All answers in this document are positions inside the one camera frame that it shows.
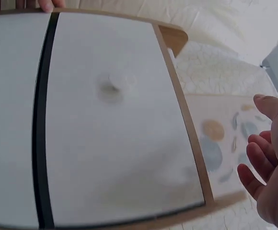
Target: bed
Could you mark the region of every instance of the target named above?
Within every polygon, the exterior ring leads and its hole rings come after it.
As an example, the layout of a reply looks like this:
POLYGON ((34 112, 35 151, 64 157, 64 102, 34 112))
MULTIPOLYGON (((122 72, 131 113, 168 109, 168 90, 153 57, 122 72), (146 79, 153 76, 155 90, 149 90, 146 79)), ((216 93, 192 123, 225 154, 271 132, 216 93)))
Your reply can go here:
MULTIPOLYGON (((183 27, 189 42, 176 58, 184 94, 278 96, 259 67, 278 44, 278 1, 272 0, 66 0, 67 7, 118 12, 183 27)), ((13 9, 14 0, 1 0, 13 9)), ((251 198, 171 230, 266 229, 251 198)))

